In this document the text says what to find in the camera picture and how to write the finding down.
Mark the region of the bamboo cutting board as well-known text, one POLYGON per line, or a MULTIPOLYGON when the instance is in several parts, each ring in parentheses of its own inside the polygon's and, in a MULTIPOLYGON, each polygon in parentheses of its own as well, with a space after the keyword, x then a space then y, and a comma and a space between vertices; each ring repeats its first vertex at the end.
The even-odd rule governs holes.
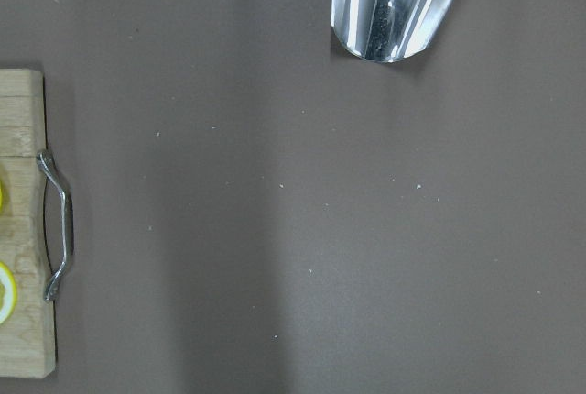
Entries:
POLYGON ((46 146, 44 81, 39 71, 1 71, 1 262, 17 284, 17 303, 1 324, 1 374, 44 378, 56 366, 54 308, 44 301, 49 277, 43 203, 46 177, 36 155, 46 146))

